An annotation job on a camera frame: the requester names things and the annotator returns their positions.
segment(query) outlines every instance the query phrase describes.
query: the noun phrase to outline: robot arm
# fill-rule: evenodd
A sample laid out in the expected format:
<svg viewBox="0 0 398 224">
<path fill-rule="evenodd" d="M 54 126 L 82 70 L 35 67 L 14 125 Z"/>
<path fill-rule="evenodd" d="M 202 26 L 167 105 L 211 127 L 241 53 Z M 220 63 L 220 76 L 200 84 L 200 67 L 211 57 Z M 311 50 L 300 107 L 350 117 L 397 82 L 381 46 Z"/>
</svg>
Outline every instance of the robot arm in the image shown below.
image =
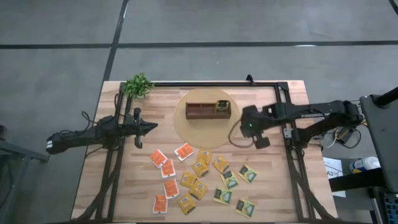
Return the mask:
<svg viewBox="0 0 398 224">
<path fill-rule="evenodd" d="M 257 149 L 270 146 L 269 139 L 262 137 L 264 130 L 289 124 L 300 118 L 324 117 L 325 119 L 307 128 L 291 130 L 292 143 L 295 147 L 306 147 L 311 138 L 339 126 L 359 125 L 363 116 L 355 104 L 349 101 L 332 101 L 310 105 L 294 105 L 291 103 L 274 103 L 264 106 L 258 111 L 256 106 L 243 108 L 241 132 L 245 138 L 254 138 Z"/>
<path fill-rule="evenodd" d="M 141 136 L 157 127 L 156 123 L 146 122 L 140 118 L 141 109 L 134 109 L 134 116 L 126 115 L 123 124 L 118 124 L 114 116 L 106 116 L 82 131 L 60 131 L 47 139 L 47 152 L 58 154 L 71 147 L 102 144 L 106 149 L 119 147 L 120 138 L 136 135 L 134 144 L 142 148 Z"/>
</svg>

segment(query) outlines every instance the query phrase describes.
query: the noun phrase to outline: circular mat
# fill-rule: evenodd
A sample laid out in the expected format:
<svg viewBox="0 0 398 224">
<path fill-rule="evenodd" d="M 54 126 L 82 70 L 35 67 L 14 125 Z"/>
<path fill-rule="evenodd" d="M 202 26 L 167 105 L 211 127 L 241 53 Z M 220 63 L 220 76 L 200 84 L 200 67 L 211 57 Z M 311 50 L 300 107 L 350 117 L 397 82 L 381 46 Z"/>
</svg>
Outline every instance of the circular mat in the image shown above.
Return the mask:
<svg viewBox="0 0 398 224">
<path fill-rule="evenodd" d="M 231 103 L 230 119 L 186 119 L 186 102 L 216 103 L 218 100 L 228 100 Z M 189 145 L 200 149 L 214 149 L 228 142 L 229 131 L 239 118 L 239 108 L 227 93 L 218 89 L 196 89 L 187 93 L 175 108 L 174 127 Z"/>
</svg>

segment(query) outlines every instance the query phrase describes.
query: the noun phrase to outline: potted plant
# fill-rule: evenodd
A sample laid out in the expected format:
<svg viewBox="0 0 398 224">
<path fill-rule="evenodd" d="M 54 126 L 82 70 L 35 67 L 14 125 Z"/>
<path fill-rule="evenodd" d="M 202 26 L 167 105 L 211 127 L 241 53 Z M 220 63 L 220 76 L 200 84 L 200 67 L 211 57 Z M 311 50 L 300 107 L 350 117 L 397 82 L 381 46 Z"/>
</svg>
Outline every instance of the potted plant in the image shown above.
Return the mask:
<svg viewBox="0 0 398 224">
<path fill-rule="evenodd" d="M 127 80 L 123 86 L 123 93 L 128 97 L 142 99 L 147 96 L 149 90 L 153 87 L 154 84 L 145 77 L 145 73 L 140 72 L 139 74 L 135 74 L 134 78 Z"/>
</svg>

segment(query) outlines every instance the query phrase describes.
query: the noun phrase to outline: wooden tabletop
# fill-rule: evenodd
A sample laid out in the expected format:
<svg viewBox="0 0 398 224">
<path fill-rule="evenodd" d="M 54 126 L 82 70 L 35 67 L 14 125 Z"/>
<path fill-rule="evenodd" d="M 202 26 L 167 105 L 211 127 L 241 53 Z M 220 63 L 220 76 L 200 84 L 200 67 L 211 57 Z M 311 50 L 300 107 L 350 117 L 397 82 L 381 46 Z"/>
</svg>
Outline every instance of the wooden tabletop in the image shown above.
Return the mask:
<svg viewBox="0 0 398 224">
<path fill-rule="evenodd" d="M 288 81 L 292 103 L 308 104 L 304 82 Z M 99 100 L 96 120 L 114 114 L 114 95 L 119 90 L 120 82 L 105 82 Z M 287 167 L 284 142 L 281 128 L 272 128 L 265 132 L 271 146 L 257 150 L 241 149 L 225 144 L 213 149 L 212 161 L 223 155 L 231 164 L 230 170 L 236 174 L 242 165 L 247 164 L 258 172 L 252 184 L 238 177 L 239 185 L 232 188 L 231 205 L 223 205 L 213 201 L 217 186 L 223 187 L 220 173 L 210 165 L 210 172 L 201 181 L 208 185 L 208 191 L 201 201 L 196 201 L 197 208 L 184 215 L 177 205 L 177 199 L 188 193 L 189 189 L 178 184 L 180 195 L 169 200 L 168 212 L 165 215 L 153 215 L 152 207 L 155 195 L 164 194 L 162 183 L 176 178 L 180 182 L 184 171 L 193 172 L 191 165 L 195 162 L 199 149 L 194 155 L 180 162 L 174 150 L 184 142 L 174 130 L 173 116 L 178 101 L 194 88 L 162 87 L 151 91 L 146 99 L 134 100 L 132 106 L 140 107 L 142 118 L 158 123 L 158 127 L 142 138 L 143 148 L 134 146 L 134 138 L 126 139 L 124 147 L 122 171 L 119 179 L 118 196 L 114 211 L 114 222 L 294 222 L 297 221 L 294 200 Z M 275 103 L 275 92 L 269 87 L 223 87 L 235 100 L 241 110 L 247 105 L 262 106 Z M 312 124 L 311 119 L 297 120 L 298 127 Z M 248 142 L 239 132 L 234 138 L 237 143 Z M 98 146 L 90 146 L 89 151 Z M 160 170 L 151 163 L 149 156 L 160 149 L 169 159 L 173 159 L 177 171 L 175 177 L 162 179 Z M 85 161 L 81 175 L 72 218 L 78 217 L 94 199 L 101 185 L 106 151 L 92 153 Z M 323 165 L 319 147 L 309 146 L 305 150 L 305 166 L 307 168 L 310 188 L 320 203 L 330 214 L 337 217 L 335 204 Z M 235 212 L 236 202 L 240 198 L 255 203 L 252 218 L 246 218 Z M 300 196 L 303 209 L 306 211 L 304 196 Z M 104 214 L 107 213 L 108 200 L 105 201 Z"/>
</svg>

